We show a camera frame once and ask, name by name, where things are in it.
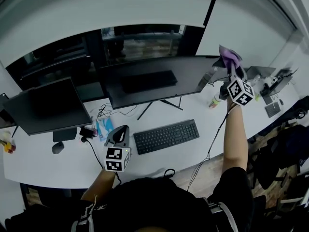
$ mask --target black monitor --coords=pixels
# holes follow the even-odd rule
[[[201,92],[219,57],[152,58],[102,67],[98,74],[113,109],[118,109]]]
[[[28,135],[92,124],[70,78],[24,91],[3,106]]]

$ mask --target office chair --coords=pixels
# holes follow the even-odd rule
[[[257,155],[256,160],[252,159],[252,156]],[[270,187],[273,181],[281,181],[281,188],[288,180],[288,174],[285,173],[284,177],[277,177],[279,167],[276,164],[274,155],[271,151],[271,147],[266,146],[260,150],[254,152],[251,157],[248,157],[249,163],[252,168],[247,174],[253,173],[253,185],[252,189],[255,188],[256,180],[258,179],[262,188],[266,190]]]

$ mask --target small box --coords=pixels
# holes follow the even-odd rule
[[[247,105],[254,98],[254,91],[250,84],[238,77],[227,86],[227,90],[232,101],[241,106]]]
[[[130,152],[130,148],[105,146],[103,149],[105,156],[105,170],[113,172],[124,172],[130,161]]]

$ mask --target computer mouse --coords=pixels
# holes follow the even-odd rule
[[[64,144],[63,142],[59,142],[56,143],[53,147],[52,147],[52,152],[53,154],[59,154],[62,150],[64,149]]]

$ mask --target purple cloth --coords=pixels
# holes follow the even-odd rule
[[[235,66],[235,69],[241,65],[242,58],[236,52],[231,49],[228,49],[222,45],[219,46],[219,53],[223,59],[225,67],[228,71],[231,71],[231,67]]]

